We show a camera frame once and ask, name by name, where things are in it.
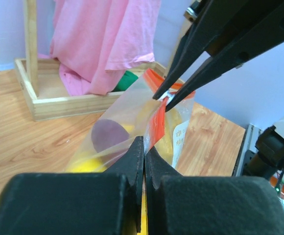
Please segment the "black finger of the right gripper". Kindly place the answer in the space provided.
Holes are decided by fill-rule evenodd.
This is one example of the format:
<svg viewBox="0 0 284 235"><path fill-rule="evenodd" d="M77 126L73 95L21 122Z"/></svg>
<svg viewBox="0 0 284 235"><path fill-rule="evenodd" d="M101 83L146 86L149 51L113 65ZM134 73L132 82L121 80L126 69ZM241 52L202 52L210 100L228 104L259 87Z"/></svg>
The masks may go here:
<svg viewBox="0 0 284 235"><path fill-rule="evenodd" d="M197 16L181 39L168 76L155 92L158 100L177 79L207 51L222 55L226 46L234 46L238 33L251 25L250 0L202 0L191 5Z"/></svg>

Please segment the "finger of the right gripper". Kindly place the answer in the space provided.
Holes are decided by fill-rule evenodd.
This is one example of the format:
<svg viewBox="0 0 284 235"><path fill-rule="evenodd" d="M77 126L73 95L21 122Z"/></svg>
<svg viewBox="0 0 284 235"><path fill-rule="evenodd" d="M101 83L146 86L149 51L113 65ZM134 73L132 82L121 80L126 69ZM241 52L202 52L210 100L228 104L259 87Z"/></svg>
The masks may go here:
<svg viewBox="0 0 284 235"><path fill-rule="evenodd" d="M189 10L192 25L195 15L191 6ZM211 56L206 51L208 59L177 91L168 103L167 110L171 110L196 89L284 42L284 0L252 0L250 17L251 25L238 33L234 46L226 46L220 56Z"/></svg>

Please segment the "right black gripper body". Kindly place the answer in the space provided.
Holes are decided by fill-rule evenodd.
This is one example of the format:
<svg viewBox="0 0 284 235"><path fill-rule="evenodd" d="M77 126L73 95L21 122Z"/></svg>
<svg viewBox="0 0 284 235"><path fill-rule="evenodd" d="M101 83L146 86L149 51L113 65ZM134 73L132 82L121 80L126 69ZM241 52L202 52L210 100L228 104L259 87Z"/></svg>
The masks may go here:
<svg viewBox="0 0 284 235"><path fill-rule="evenodd" d="M195 19L175 54L173 73L184 73L212 44L230 22L229 0L203 0L193 8Z"/></svg>

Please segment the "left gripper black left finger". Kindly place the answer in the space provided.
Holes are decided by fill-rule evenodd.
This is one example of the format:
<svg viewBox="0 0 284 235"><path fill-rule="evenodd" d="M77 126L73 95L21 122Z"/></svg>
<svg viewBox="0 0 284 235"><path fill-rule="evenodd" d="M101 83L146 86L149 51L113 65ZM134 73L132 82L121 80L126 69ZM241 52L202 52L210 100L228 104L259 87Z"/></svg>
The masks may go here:
<svg viewBox="0 0 284 235"><path fill-rule="evenodd" d="M0 193L0 235L135 235L143 138L102 173L22 173Z"/></svg>

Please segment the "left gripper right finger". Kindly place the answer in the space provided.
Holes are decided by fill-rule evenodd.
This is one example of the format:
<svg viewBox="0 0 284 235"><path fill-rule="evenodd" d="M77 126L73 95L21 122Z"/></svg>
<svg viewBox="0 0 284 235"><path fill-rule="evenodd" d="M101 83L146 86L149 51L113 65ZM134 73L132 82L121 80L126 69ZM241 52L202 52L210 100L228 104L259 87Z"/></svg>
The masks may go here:
<svg viewBox="0 0 284 235"><path fill-rule="evenodd" d="M264 178L183 176L155 148L144 167L150 235L284 235L284 209Z"/></svg>

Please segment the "purple sweet potato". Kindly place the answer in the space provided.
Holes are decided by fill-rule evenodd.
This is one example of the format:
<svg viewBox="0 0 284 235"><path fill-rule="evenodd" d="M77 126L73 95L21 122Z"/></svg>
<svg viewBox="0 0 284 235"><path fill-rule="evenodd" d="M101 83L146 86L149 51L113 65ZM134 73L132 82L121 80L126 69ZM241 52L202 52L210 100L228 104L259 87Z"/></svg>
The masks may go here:
<svg viewBox="0 0 284 235"><path fill-rule="evenodd" d="M99 119L92 127L91 141L97 153L128 140L123 126L110 119Z"/></svg>

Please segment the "yellow bananas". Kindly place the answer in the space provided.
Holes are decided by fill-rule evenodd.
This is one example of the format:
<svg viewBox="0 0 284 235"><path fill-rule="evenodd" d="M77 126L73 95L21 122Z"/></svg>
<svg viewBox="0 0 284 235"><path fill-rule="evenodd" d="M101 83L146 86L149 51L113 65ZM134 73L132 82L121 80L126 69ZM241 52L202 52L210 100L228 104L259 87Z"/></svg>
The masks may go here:
<svg viewBox="0 0 284 235"><path fill-rule="evenodd" d="M192 108L193 101L184 100L168 112L165 112L164 103L154 109L143 137L144 152L155 147L159 155L175 168L184 145Z"/></svg>

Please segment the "clear zip bag orange zipper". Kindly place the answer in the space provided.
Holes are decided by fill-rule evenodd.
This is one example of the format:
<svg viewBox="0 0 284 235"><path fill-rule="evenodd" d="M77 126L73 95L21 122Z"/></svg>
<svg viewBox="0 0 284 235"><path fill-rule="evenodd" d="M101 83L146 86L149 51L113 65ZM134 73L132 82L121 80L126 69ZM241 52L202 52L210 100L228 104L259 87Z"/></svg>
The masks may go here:
<svg viewBox="0 0 284 235"><path fill-rule="evenodd" d="M66 169L71 163L79 159L90 158L100 159L109 168L128 151L136 137L143 138L151 112L158 108L161 103L164 103L166 107L183 85L178 82L174 83L163 97L154 100L152 97L163 80L154 70L147 69L99 118L110 119L123 126L130 135L128 140L97 153L91 141L91 128ZM194 102L194 93L191 93L184 100Z"/></svg>

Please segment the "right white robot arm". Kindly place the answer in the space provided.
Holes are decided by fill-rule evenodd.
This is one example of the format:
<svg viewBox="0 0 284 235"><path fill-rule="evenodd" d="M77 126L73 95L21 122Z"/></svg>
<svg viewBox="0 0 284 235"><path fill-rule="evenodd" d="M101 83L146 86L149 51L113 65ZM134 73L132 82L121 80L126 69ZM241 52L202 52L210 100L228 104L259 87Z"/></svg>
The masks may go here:
<svg viewBox="0 0 284 235"><path fill-rule="evenodd" d="M209 58L167 104L169 111L193 91L284 42L284 0L202 0L194 2L191 26L181 39L158 100L203 53ZM284 118L256 142L257 153L243 174L271 178L284 172Z"/></svg>

